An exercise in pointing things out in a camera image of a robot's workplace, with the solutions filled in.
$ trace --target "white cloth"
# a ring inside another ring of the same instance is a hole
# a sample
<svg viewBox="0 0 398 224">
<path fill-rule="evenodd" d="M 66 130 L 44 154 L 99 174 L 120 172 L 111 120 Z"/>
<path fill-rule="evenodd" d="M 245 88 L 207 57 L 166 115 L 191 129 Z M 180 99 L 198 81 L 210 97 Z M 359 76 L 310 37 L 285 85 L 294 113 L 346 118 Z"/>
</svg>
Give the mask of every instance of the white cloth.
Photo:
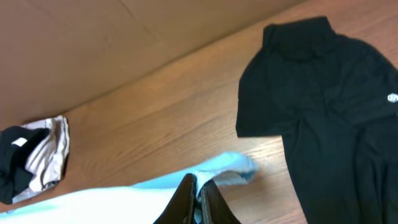
<svg viewBox="0 0 398 224">
<path fill-rule="evenodd" d="M 51 187 L 62 178 L 65 159 L 69 153 L 69 127 L 63 116 L 43 119 L 22 126 L 27 129 L 48 128 L 49 135 L 28 157 L 25 170 L 34 176 L 29 187 L 16 195 L 13 203 L 31 198 Z"/>
<path fill-rule="evenodd" d="M 197 195 L 214 179 L 218 185 L 246 184 L 258 165 L 238 152 L 224 152 L 197 166 L 130 187 L 89 189 L 0 213 L 0 223 L 152 224 L 164 211 L 185 174 L 197 176 Z"/>
</svg>

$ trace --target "wooden surface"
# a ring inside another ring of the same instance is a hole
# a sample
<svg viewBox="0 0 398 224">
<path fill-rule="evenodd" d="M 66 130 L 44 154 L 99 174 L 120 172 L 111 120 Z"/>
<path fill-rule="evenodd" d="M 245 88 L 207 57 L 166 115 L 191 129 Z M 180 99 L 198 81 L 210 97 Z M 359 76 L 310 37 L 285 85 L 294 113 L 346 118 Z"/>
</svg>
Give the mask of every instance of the wooden surface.
<svg viewBox="0 0 398 224">
<path fill-rule="evenodd" d="M 63 113 L 303 0 L 2 0 L 0 130 Z"/>
<path fill-rule="evenodd" d="M 337 32 L 368 41 L 398 65 L 398 1 L 302 3 L 66 113 L 72 147 L 65 180 L 1 210 L 80 189 L 131 185 L 239 151 L 261 170 L 249 185 L 221 189 L 236 217 L 250 224 L 306 223 L 281 138 L 238 139 L 234 125 L 238 81 L 260 49 L 262 28 L 324 14 Z"/>
</svg>

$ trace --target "folded cloth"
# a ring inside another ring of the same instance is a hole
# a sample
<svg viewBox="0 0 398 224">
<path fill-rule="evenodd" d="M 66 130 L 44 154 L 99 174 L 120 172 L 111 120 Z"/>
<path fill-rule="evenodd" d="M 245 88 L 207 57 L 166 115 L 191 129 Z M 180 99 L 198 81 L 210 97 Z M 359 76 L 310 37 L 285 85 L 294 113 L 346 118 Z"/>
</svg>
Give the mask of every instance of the folded cloth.
<svg viewBox="0 0 398 224">
<path fill-rule="evenodd" d="M 164 211 L 185 174 L 197 176 L 197 193 L 214 179 L 218 185 L 246 184 L 259 169 L 238 152 L 224 152 L 197 166 L 129 187 L 89 189 L 17 210 L 0 213 L 0 222 L 154 223 Z"/>
<path fill-rule="evenodd" d="M 49 134 L 49 130 L 39 128 L 29 130 L 13 126 L 0 135 L 0 201 L 12 203 L 12 197 L 28 187 L 32 178 L 25 170 L 25 162 L 35 147 Z"/>
<path fill-rule="evenodd" d="M 69 127 L 67 119 L 63 116 L 35 121 L 22 127 L 47 128 L 50 132 L 26 160 L 25 169 L 34 176 L 29 187 L 12 199 L 13 203 L 31 198 L 55 186 L 62 178 L 65 159 L 69 153 Z"/>
</svg>

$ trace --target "black cloth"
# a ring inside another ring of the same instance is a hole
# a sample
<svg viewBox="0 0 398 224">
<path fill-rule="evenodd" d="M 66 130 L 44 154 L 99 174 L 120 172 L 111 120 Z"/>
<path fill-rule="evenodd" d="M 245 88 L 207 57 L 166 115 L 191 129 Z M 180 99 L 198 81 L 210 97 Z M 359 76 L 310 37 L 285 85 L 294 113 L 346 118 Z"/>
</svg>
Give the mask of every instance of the black cloth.
<svg viewBox="0 0 398 224">
<path fill-rule="evenodd" d="M 392 64 L 327 18 L 270 25 L 239 82 L 236 131 L 282 135 L 309 224 L 398 223 L 394 93 Z"/>
<path fill-rule="evenodd" d="M 48 128 L 29 130 L 18 126 L 0 133 L 0 202 L 12 204 L 12 198 L 28 188 L 33 174 L 25 170 L 26 160 L 48 134 Z M 13 144 L 19 138 L 26 142 Z"/>
</svg>

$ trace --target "brown wall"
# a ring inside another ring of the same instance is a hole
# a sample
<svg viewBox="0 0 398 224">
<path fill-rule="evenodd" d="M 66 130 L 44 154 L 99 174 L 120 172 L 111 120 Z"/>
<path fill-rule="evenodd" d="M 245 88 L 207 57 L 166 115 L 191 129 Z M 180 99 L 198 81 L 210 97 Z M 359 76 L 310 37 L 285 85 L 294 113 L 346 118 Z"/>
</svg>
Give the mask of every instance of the brown wall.
<svg viewBox="0 0 398 224">
<path fill-rule="evenodd" d="M 2 0 L 0 128 L 68 110 L 301 1 Z"/>
</svg>

